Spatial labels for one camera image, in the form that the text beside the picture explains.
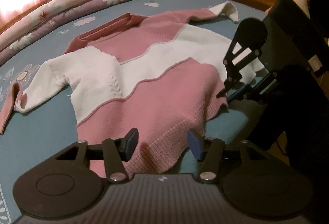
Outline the pink and white knit sweater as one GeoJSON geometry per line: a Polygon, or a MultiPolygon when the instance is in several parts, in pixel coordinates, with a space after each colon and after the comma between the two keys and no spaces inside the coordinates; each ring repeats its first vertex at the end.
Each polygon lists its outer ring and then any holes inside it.
{"type": "Polygon", "coordinates": [[[218,93],[231,41],[191,25],[220,15],[239,20],[227,1],[152,16],[126,13],[75,37],[38,68],[28,87],[12,84],[1,127],[13,111],[28,113],[70,86],[79,139],[100,144],[135,127],[139,142],[125,163],[128,175],[169,170],[187,148],[187,132],[203,134],[204,122],[227,104],[218,93]]]}

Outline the teal floral bed sheet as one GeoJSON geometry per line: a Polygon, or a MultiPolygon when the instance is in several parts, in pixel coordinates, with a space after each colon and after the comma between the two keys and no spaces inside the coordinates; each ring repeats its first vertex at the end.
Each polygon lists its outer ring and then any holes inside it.
{"type": "MultiPolygon", "coordinates": [[[[210,8],[223,0],[131,0],[87,15],[56,28],[17,53],[1,67],[1,99],[19,77],[33,77],[38,65],[63,53],[71,40],[82,33],[124,14],[154,15],[165,11],[210,8]]],[[[1,199],[6,210],[1,223],[14,223],[20,211],[13,199],[16,179],[77,139],[76,118],[64,89],[49,102],[27,115],[12,114],[1,136],[1,199]]],[[[226,143],[250,134],[264,108],[251,100],[235,101],[219,116],[206,123],[209,137],[226,143]]]]}

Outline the folded floral quilt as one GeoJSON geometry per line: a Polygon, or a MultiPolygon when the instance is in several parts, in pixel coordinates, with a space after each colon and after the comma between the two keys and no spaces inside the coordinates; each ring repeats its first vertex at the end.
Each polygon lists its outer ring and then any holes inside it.
{"type": "Polygon", "coordinates": [[[1,64],[54,29],[82,16],[130,0],[52,0],[1,33],[1,64]]]}

